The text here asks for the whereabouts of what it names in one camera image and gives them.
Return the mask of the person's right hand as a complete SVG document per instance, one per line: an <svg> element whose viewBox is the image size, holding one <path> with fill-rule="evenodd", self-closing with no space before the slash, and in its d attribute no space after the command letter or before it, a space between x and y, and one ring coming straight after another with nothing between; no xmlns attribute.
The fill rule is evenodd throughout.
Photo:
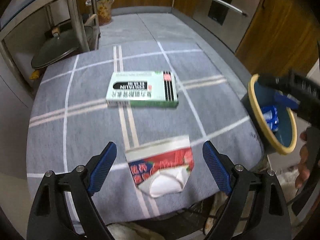
<svg viewBox="0 0 320 240"><path fill-rule="evenodd" d="M300 134L304 145L300 149L300 162L298 163L299 175L295 181L295 187L300 189L310 177L319 151L319 129L313 126L308 127Z"/></svg>

